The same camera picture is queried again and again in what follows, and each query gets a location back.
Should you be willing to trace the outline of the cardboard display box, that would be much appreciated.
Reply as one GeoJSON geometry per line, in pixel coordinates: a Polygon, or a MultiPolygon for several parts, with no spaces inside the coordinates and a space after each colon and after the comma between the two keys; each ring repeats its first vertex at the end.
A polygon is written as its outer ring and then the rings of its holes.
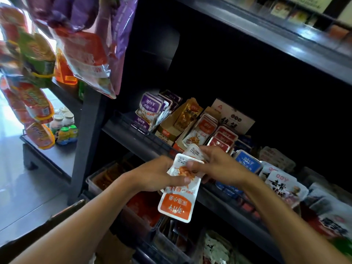
{"type": "Polygon", "coordinates": [[[156,137],[160,138],[162,141],[164,141],[170,146],[172,146],[174,142],[178,139],[178,137],[185,131],[185,130],[182,132],[179,131],[174,127],[174,124],[178,119],[180,113],[184,109],[186,102],[182,104],[180,107],[178,107],[174,112],[172,112],[156,129],[156,133],[155,133],[156,137]]]}

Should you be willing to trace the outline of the clear bin of orange snacks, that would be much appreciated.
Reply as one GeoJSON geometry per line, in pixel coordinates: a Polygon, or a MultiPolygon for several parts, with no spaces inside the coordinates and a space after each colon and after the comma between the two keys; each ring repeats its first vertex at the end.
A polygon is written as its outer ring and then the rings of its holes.
{"type": "Polygon", "coordinates": [[[134,169],[126,160],[113,161],[86,178],[88,191],[97,196],[112,184],[120,175],[134,169]]]}

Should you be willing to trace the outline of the green snack bag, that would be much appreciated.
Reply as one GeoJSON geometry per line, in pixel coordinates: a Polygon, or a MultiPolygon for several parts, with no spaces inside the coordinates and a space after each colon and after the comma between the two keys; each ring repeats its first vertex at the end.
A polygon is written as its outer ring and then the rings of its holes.
{"type": "Polygon", "coordinates": [[[352,262],[352,240],[339,236],[329,241],[352,262]]]}

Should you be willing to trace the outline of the white grey snack packet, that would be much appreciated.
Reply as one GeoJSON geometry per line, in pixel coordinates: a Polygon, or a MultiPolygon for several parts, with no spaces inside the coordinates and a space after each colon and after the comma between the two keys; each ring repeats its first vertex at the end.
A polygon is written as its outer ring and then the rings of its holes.
{"type": "Polygon", "coordinates": [[[196,144],[190,144],[188,148],[183,152],[183,155],[193,157],[205,163],[209,162],[209,157],[203,153],[203,151],[196,144]]]}

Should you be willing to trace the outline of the black shelf rack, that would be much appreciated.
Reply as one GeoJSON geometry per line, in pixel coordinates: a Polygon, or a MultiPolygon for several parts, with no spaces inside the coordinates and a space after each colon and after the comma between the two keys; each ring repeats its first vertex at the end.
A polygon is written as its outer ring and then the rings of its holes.
{"type": "Polygon", "coordinates": [[[127,150],[149,161],[176,151],[131,124],[142,93],[169,89],[195,97],[203,107],[216,98],[255,123],[248,135],[278,149],[328,182],[352,194],[352,64],[346,83],[288,52],[236,29],[196,6],[221,0],[139,0],[117,99],[87,91],[81,114],[72,187],[87,190],[86,178],[127,150]]]}

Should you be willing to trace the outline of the low black side shelf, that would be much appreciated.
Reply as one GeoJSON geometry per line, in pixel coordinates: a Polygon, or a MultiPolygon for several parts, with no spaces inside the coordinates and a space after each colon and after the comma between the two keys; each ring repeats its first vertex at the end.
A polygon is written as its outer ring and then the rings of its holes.
{"type": "Polygon", "coordinates": [[[70,184],[76,155],[76,144],[54,145],[50,149],[43,150],[36,146],[27,135],[21,135],[20,140],[23,142],[24,166],[28,170],[46,168],[50,171],[50,174],[56,175],[70,184]]]}

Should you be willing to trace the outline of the white printed sign card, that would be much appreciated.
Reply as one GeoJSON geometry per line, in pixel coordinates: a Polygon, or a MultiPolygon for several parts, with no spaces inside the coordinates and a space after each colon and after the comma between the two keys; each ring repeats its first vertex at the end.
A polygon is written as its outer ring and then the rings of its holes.
{"type": "Polygon", "coordinates": [[[246,134],[255,124],[255,120],[220,99],[215,99],[211,108],[220,113],[220,124],[225,125],[237,134],[246,134]]]}

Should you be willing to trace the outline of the orange white snack packet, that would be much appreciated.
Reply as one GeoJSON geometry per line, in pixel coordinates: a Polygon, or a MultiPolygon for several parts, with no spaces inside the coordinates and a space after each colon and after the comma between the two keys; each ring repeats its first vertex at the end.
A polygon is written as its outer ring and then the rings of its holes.
{"type": "Polygon", "coordinates": [[[173,219],[184,223],[191,221],[192,213],[196,203],[197,193],[201,184],[203,173],[195,173],[187,168],[187,161],[204,163],[194,157],[177,154],[168,174],[172,177],[182,176],[190,178],[187,186],[169,186],[163,190],[163,195],[158,205],[158,211],[173,219]]]}

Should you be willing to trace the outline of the blue display box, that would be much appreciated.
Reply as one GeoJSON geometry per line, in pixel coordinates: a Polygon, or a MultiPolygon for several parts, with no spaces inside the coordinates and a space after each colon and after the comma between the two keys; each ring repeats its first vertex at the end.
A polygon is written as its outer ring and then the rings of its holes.
{"type": "Polygon", "coordinates": [[[221,182],[218,182],[218,181],[215,182],[215,185],[217,188],[219,188],[225,194],[227,194],[228,196],[231,196],[233,198],[240,197],[244,193],[242,190],[239,190],[238,188],[236,188],[234,186],[228,186],[228,185],[222,184],[221,182]]]}

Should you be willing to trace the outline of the person's left forearm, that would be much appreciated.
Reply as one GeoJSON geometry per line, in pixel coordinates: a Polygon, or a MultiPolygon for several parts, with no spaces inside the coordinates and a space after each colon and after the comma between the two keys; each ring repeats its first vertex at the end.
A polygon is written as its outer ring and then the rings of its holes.
{"type": "Polygon", "coordinates": [[[20,253],[10,264],[85,264],[122,208],[138,190],[125,173],[106,190],[20,253]]]}

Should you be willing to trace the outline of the orange green hanging bag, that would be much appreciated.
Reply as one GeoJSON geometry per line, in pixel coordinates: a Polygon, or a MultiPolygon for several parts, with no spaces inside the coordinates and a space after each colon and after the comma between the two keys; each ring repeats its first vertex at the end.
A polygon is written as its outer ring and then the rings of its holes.
{"type": "Polygon", "coordinates": [[[2,75],[0,91],[14,112],[16,118],[25,126],[34,122],[48,124],[54,119],[54,108],[42,89],[30,83],[12,86],[2,75]]]}

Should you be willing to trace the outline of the person's right hand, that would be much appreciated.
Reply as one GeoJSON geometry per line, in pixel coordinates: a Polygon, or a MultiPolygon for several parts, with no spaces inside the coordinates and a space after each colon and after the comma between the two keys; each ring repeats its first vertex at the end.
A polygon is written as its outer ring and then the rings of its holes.
{"type": "Polygon", "coordinates": [[[257,178],[255,173],[246,169],[218,146],[200,146],[200,149],[209,157],[209,164],[213,166],[212,174],[204,174],[201,182],[210,179],[219,181],[228,186],[241,188],[252,178],[257,178]]]}

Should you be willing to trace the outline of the red orange hanging bag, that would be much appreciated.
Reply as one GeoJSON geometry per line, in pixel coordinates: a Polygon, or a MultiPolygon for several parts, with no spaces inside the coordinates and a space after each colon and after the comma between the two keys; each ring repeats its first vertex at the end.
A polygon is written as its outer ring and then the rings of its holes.
{"type": "Polygon", "coordinates": [[[28,54],[28,24],[25,14],[19,8],[0,3],[0,57],[17,52],[28,54]]]}

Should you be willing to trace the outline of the brown cardboard box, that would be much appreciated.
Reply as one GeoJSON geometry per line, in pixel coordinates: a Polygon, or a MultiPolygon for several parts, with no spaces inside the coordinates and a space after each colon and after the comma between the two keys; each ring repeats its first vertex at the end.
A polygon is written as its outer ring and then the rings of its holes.
{"type": "MultiPolygon", "coordinates": [[[[28,231],[24,235],[7,241],[0,246],[0,264],[10,264],[13,259],[30,247],[42,236],[81,209],[87,201],[81,199],[75,204],[65,208],[50,217],[45,223],[28,231]]],[[[135,250],[124,245],[116,235],[109,230],[99,242],[89,264],[132,264],[132,256],[135,250]]]]}

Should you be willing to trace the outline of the white black print packet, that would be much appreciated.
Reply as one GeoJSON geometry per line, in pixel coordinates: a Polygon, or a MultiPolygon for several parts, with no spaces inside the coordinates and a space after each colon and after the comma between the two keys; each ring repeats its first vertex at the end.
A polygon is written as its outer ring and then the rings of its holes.
{"type": "Polygon", "coordinates": [[[306,186],[283,171],[272,171],[265,180],[265,184],[292,209],[297,207],[309,193],[306,186]]]}

